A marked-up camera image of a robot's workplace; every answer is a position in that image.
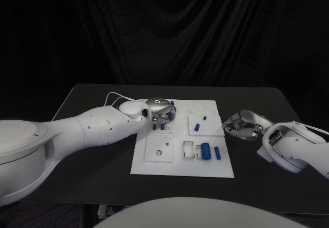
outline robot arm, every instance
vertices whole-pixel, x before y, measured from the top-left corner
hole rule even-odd
[[[118,109],[98,107],[45,123],[0,121],[0,206],[37,188],[71,153],[117,142],[151,123],[156,114],[174,112],[170,102],[159,100],[161,106],[147,100],[131,100]]]
[[[254,140],[261,134],[262,147],[258,154],[267,161],[274,161],[281,168],[294,173],[310,164],[329,179],[329,143],[303,124],[274,124],[255,112],[242,110],[223,122],[222,128],[244,140]]]

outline black table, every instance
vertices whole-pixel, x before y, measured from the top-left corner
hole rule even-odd
[[[274,122],[298,121],[281,92],[274,88],[89,84],[73,87],[55,120],[102,106],[109,91],[134,99],[160,96],[215,100],[222,120],[239,110],[249,109]],[[317,171],[307,166],[294,174],[274,162],[268,163],[257,155],[260,139],[248,142],[228,135],[225,139],[234,179],[131,175],[135,144],[135,135],[131,135],[111,145],[83,149],[69,155],[26,199],[134,205],[166,197],[205,197],[271,212],[329,214],[329,180]]]

